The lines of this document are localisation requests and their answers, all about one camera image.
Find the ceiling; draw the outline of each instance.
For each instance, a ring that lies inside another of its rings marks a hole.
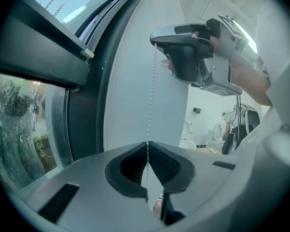
[[[217,15],[228,16],[254,38],[259,0],[180,0],[186,23],[205,23]]]

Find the toilet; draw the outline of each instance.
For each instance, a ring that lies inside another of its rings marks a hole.
[[[207,148],[217,149],[218,151],[222,152],[222,148],[224,144],[222,140],[224,127],[225,126],[223,126],[222,123],[217,123],[212,130],[208,131]]]
[[[196,149],[196,145],[193,140],[192,123],[189,120],[184,121],[179,147],[184,149]]]

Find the chain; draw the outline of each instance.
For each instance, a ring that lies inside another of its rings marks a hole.
[[[152,79],[151,79],[151,91],[150,91],[150,102],[149,102],[149,112],[148,112],[148,125],[147,125],[147,192],[149,190],[149,140],[150,140],[150,126],[151,126],[151,115],[152,115],[152,102],[153,102],[153,91],[154,91],[154,81],[155,81],[155,66],[156,66],[156,53],[157,44],[154,44],[154,55],[153,55],[153,67],[152,67]]]

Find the gray handheld tool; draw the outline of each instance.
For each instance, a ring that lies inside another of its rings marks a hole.
[[[215,52],[210,35],[219,38]],[[179,81],[222,96],[242,93],[231,83],[229,60],[233,55],[240,56],[248,41],[221,21],[210,19],[207,24],[160,28],[151,34],[150,41],[171,60],[174,77]]]

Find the dark gray slot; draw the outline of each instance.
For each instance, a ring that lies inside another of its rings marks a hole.
[[[56,223],[68,206],[74,195],[76,194],[78,186],[66,184],[60,191],[38,212],[43,218],[52,223]]]
[[[221,168],[226,168],[226,169],[230,169],[230,170],[234,170],[235,168],[235,164],[230,164],[230,163],[226,163],[226,162],[222,162],[222,161],[215,161],[212,165],[217,166],[217,167],[221,167]]]

